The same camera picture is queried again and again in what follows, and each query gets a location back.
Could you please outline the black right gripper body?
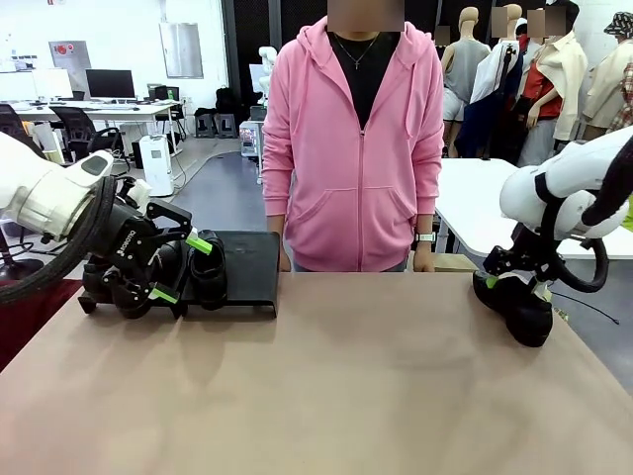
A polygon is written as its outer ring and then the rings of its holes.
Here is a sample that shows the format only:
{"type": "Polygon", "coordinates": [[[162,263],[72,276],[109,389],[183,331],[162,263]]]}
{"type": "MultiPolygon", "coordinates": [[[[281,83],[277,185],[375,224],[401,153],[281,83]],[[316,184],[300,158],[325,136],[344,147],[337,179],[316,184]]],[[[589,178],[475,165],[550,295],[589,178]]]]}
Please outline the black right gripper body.
{"type": "Polygon", "coordinates": [[[509,268],[532,272],[537,280],[558,280],[559,272],[553,261],[553,244],[517,223],[511,234],[513,245],[508,251],[509,268]]]}

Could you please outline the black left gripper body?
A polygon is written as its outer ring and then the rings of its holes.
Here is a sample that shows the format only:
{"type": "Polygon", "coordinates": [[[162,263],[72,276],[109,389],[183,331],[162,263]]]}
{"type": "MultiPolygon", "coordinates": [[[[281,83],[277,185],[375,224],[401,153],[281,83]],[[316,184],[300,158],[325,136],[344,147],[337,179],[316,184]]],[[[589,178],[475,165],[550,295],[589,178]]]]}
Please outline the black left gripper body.
{"type": "Polygon", "coordinates": [[[137,208],[116,200],[104,227],[91,243],[91,284],[105,285],[104,274],[117,269],[123,276],[155,282],[160,247],[146,239],[159,227],[137,208]]]}

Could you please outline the person's left hand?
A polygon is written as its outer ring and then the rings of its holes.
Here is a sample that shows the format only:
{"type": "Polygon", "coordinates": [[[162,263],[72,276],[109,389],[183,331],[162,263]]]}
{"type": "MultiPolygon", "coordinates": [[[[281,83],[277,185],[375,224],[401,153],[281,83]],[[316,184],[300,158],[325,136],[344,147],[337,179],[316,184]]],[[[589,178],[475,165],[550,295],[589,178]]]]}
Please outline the person's left hand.
{"type": "Polygon", "coordinates": [[[434,272],[434,258],[432,243],[430,241],[419,241],[413,253],[412,270],[414,272],[434,272]]]}

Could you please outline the person's right hand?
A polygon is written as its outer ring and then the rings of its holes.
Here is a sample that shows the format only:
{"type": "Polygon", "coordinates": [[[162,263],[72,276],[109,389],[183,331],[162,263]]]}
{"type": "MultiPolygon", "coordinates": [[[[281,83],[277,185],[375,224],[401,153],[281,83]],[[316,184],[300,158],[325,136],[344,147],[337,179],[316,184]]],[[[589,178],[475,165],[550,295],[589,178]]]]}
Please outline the person's right hand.
{"type": "Polygon", "coordinates": [[[269,216],[267,218],[268,231],[275,233],[279,237],[279,270],[281,272],[291,272],[292,264],[288,253],[284,247],[284,229],[286,217],[284,215],[269,216]]]}

